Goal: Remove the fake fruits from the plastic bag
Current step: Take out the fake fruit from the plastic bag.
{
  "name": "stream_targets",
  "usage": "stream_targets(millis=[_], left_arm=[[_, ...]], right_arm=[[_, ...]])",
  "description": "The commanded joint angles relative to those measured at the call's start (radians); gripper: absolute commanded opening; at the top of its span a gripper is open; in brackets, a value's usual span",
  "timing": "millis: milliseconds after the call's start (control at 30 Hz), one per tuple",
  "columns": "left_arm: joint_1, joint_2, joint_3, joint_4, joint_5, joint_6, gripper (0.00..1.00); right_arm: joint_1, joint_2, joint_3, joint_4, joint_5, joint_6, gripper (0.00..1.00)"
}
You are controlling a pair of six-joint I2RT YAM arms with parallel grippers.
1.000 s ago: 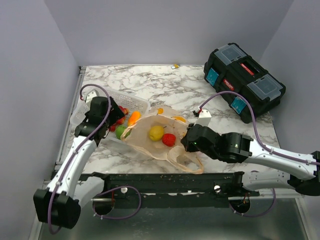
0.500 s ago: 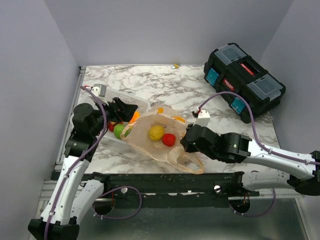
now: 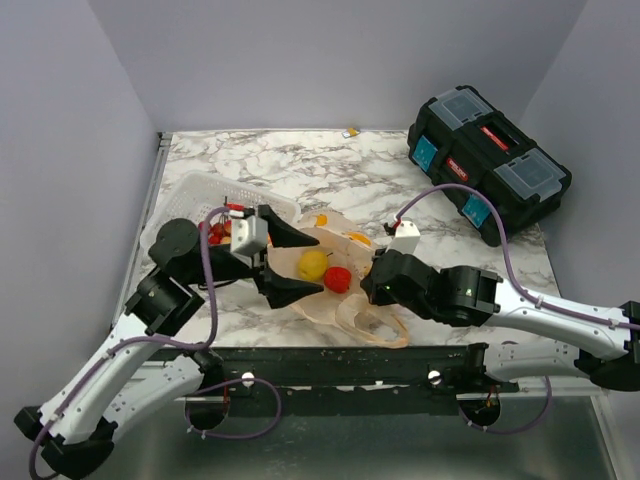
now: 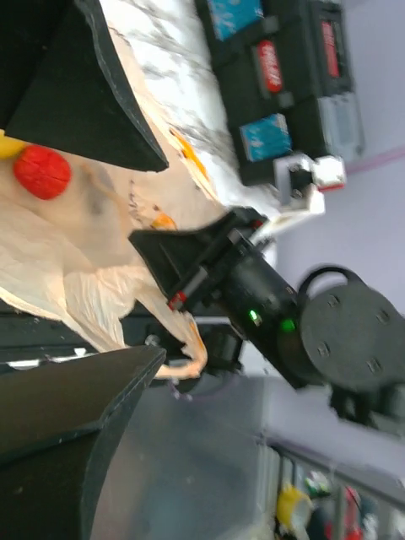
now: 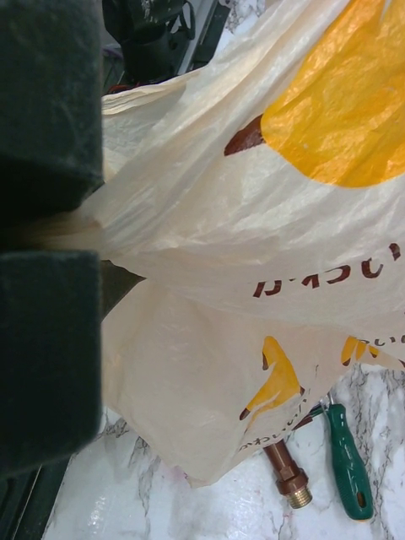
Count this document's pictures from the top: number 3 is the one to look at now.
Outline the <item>yellow fake fruit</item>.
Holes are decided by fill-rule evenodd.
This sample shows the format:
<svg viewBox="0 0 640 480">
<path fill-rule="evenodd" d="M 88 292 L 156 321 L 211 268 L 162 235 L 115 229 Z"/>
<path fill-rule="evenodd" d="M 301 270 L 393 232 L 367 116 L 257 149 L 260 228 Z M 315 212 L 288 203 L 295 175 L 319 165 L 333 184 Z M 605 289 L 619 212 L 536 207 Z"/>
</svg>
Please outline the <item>yellow fake fruit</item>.
<svg viewBox="0 0 640 480">
<path fill-rule="evenodd" d="M 297 263 L 297 273 L 301 280 L 319 281 L 329 268 L 329 255 L 320 250 L 310 250 L 302 254 Z"/>
</svg>

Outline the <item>peach banana-print plastic bag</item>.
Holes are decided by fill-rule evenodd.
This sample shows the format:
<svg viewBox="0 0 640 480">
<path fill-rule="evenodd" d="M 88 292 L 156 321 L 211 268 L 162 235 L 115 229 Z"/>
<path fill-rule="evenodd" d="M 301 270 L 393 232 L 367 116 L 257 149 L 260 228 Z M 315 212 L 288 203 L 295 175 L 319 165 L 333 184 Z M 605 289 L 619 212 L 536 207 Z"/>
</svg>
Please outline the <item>peach banana-print plastic bag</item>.
<svg viewBox="0 0 640 480">
<path fill-rule="evenodd" d="M 363 343 L 398 349 L 409 344 L 409 332 L 391 307 L 369 303 L 360 287 L 378 248 L 353 221 L 332 210 L 304 214 L 294 227 L 319 241 L 315 247 L 276 248 L 269 245 L 268 263 L 277 274 L 302 280 L 303 263 L 325 256 L 326 269 L 310 279 L 321 291 L 290 308 L 307 320 L 342 330 Z"/>
</svg>

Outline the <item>red fake fruit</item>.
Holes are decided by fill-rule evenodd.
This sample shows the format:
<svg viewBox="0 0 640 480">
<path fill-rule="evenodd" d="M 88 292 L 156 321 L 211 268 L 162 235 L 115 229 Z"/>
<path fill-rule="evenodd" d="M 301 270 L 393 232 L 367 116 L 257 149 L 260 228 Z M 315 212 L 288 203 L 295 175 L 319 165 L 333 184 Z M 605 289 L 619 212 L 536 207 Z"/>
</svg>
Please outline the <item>red fake fruit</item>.
<svg viewBox="0 0 640 480">
<path fill-rule="evenodd" d="M 339 266 L 329 267 L 323 278 L 325 287 L 337 294 L 344 294 L 349 290 L 351 279 L 351 271 Z"/>
</svg>

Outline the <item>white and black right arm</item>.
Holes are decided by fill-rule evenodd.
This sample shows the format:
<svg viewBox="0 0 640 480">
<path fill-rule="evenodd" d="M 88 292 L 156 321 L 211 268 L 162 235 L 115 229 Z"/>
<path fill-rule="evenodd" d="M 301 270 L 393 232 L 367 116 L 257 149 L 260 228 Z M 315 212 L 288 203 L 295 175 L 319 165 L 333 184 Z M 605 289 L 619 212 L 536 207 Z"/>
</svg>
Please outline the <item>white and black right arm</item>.
<svg viewBox="0 0 640 480">
<path fill-rule="evenodd" d="M 371 304 L 399 305 L 451 327 L 500 327 L 542 337 L 519 347 L 489 347 L 464 362 L 460 379 L 480 392 L 526 376 L 587 378 L 614 391 L 639 389 L 639 305 L 597 307 L 519 292 L 496 273 L 471 266 L 436 270 L 411 254 L 380 249 L 360 283 Z"/>
</svg>

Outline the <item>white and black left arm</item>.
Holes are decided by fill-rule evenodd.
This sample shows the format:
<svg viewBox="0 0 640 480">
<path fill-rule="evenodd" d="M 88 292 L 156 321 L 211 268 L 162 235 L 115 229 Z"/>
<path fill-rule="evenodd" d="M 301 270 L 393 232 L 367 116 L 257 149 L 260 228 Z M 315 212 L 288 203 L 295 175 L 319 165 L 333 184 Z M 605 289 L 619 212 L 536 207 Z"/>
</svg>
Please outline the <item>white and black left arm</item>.
<svg viewBox="0 0 640 480">
<path fill-rule="evenodd" d="M 84 479 L 135 422 L 184 395 L 223 390 L 223 361 L 210 348 L 218 329 L 216 287 L 251 279 L 273 309 L 319 293 L 316 283 L 277 274 L 267 253 L 318 243 L 268 205 L 222 206 L 200 223 L 165 223 L 148 251 L 155 266 L 108 337 L 58 394 L 15 416 L 33 443 L 30 476 L 39 476 L 42 458 L 54 475 Z"/>
</svg>

